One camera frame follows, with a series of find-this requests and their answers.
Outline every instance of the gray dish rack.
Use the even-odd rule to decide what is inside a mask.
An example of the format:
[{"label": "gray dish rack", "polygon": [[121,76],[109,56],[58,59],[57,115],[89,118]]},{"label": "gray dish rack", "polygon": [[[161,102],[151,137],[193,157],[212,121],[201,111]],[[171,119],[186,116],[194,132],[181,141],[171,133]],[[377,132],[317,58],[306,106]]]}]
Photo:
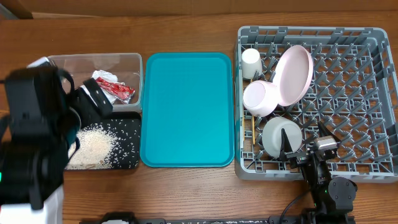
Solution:
[{"label": "gray dish rack", "polygon": [[[301,45],[312,55],[313,78],[307,94],[289,107],[278,106],[267,117],[252,117],[243,107],[241,54],[255,48],[263,71],[255,80],[270,81],[281,55]],[[295,121],[303,132],[305,149],[317,137],[317,121],[337,135],[338,158],[328,163],[333,177],[355,182],[398,180],[397,77],[387,34],[379,28],[244,26],[235,49],[236,155],[240,179],[299,180],[301,173],[264,154],[262,128],[274,116]]]}]

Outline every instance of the uncooked rice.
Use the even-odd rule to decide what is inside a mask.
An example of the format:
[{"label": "uncooked rice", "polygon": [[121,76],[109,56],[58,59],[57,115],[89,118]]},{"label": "uncooked rice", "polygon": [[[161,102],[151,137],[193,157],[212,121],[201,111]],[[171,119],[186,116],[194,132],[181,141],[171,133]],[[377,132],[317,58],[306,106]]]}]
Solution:
[{"label": "uncooked rice", "polygon": [[[82,129],[77,137],[80,140],[80,149],[72,157],[67,169],[109,169],[109,157],[112,149],[119,143],[118,138],[110,130],[105,131],[101,124]],[[69,149],[69,157],[74,153],[76,144]]]}]

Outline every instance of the red wrapper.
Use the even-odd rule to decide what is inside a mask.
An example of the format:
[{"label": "red wrapper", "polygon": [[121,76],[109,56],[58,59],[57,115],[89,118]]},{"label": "red wrapper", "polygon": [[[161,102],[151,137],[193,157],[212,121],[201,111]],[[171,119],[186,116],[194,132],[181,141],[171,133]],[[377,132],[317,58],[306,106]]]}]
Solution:
[{"label": "red wrapper", "polygon": [[102,89],[114,95],[117,99],[121,100],[123,103],[129,103],[131,97],[135,92],[133,88],[130,88],[126,85],[122,85],[120,83],[110,83],[101,77],[98,77],[95,81]]}]

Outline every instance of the white mug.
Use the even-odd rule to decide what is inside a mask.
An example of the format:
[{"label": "white mug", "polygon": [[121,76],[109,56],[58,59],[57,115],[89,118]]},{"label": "white mug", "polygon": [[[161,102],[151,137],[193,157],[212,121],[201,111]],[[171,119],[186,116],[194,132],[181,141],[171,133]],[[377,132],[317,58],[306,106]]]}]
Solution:
[{"label": "white mug", "polygon": [[271,114],[279,102],[279,90],[273,83],[257,80],[243,91],[243,106],[253,116]]},{"label": "white mug", "polygon": [[260,52],[256,49],[247,49],[242,53],[242,77],[253,79],[256,72],[262,72]]}]

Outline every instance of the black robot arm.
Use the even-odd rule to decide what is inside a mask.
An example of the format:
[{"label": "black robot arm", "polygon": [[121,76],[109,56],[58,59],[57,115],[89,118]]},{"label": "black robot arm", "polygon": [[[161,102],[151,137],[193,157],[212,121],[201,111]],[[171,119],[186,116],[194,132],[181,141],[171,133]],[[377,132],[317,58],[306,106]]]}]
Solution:
[{"label": "black robot arm", "polygon": [[302,152],[292,152],[289,139],[281,131],[282,145],[280,160],[289,161],[292,169],[299,168],[307,181],[315,208],[306,208],[302,212],[301,223],[355,223],[347,213],[353,211],[353,201],[357,186],[343,178],[332,178],[327,160],[337,156],[340,140],[323,123],[318,123],[319,138],[313,146]]},{"label": "black robot arm", "polygon": [[[68,93],[62,78],[70,82]],[[99,122],[113,107],[95,80],[84,82],[90,97],[75,90],[71,75],[57,67],[16,70],[4,84],[10,115],[1,118],[0,140],[9,126],[11,141],[0,147],[0,205],[30,203],[40,210],[63,183],[78,130]]]}]

